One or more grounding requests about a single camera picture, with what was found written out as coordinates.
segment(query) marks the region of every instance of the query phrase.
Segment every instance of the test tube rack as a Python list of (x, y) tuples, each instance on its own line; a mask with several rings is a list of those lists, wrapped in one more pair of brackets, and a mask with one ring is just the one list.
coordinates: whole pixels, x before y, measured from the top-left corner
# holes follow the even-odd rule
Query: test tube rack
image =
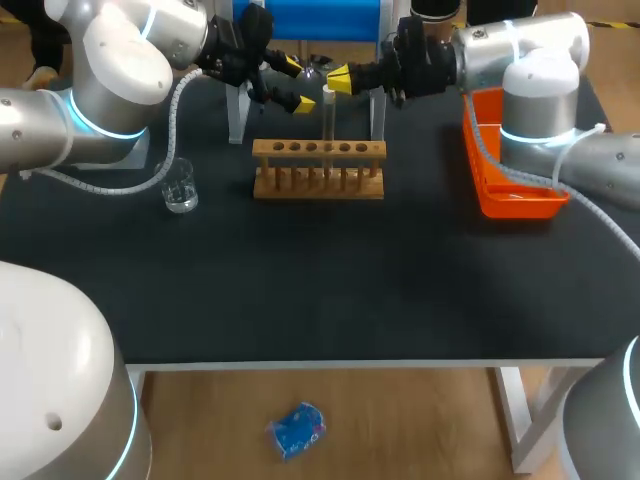
[[(387, 158), (386, 142), (257, 139), (253, 141), (253, 156), (260, 160), (254, 198), (384, 198), (381, 164)], [(286, 166), (270, 166), (271, 159), (284, 159)]]

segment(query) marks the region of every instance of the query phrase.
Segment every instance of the test tube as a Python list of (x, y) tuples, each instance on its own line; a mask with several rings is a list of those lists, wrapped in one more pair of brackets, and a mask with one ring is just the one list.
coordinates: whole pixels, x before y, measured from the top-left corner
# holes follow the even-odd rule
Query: test tube
[(336, 129), (336, 92), (325, 85), (322, 87), (322, 99), (322, 139), (332, 142)]
[[(331, 90), (328, 85), (322, 87), (322, 100), (322, 140), (333, 142), (336, 129), (336, 92)], [(327, 189), (331, 178), (332, 162), (330, 157), (322, 160), (322, 167), (324, 170), (324, 188)]]

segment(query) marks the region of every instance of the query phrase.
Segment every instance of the black tabletop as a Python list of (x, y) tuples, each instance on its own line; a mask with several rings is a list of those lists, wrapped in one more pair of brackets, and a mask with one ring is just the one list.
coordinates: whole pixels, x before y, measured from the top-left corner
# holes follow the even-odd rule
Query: black tabletop
[[(37, 175), (10, 178), (0, 202), (0, 259), (85, 292), (128, 363), (598, 358), (640, 330), (640, 265), (582, 206), (534, 224), (482, 216), (453, 90), (388, 109), (384, 201), (253, 200), (252, 140), (317, 139), (321, 108), (254, 106), (234, 146), (221, 85), (192, 83), (181, 106), (193, 212), (171, 215), (157, 189), (103, 198)], [(605, 119), (586, 80), (579, 110), (579, 127)], [(340, 98), (337, 138), (366, 139), (368, 112)], [(603, 207), (640, 240), (639, 214)]]

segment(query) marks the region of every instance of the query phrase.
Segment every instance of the wooden floor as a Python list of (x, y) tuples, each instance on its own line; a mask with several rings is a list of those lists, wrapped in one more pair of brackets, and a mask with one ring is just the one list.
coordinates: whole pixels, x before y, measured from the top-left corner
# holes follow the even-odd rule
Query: wooden floor
[[(640, 21), (638, 0), (544, 0), (542, 13), (573, 9), (589, 20)], [(640, 30), (592, 30), (588, 75), (617, 131), (640, 130)], [(24, 31), (0, 26), (0, 87), (31, 70)], [(291, 50), (295, 45), (285, 45)], [(367, 45), (311, 44), (336, 59), (362, 60)], [(525, 372), (529, 395), (543, 368)], [(152, 480), (475, 479), (511, 473), (484, 369), (163, 373), (144, 406), (154, 441)], [(327, 435), (283, 464), (265, 427), (298, 402), (325, 414)], [(552, 458), (534, 480), (562, 478)]]

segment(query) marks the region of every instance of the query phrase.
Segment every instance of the orange tray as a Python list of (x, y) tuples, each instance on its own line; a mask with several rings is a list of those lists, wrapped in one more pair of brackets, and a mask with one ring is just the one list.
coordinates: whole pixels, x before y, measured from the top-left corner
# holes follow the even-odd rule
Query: orange tray
[[(499, 160), (502, 89), (476, 92), (472, 99), (482, 139), (489, 153)], [(514, 183), (489, 163), (476, 144), (466, 104), (463, 129), (473, 182), (485, 216), (503, 219), (551, 218), (569, 201), (568, 194), (558, 194), (551, 188)]]

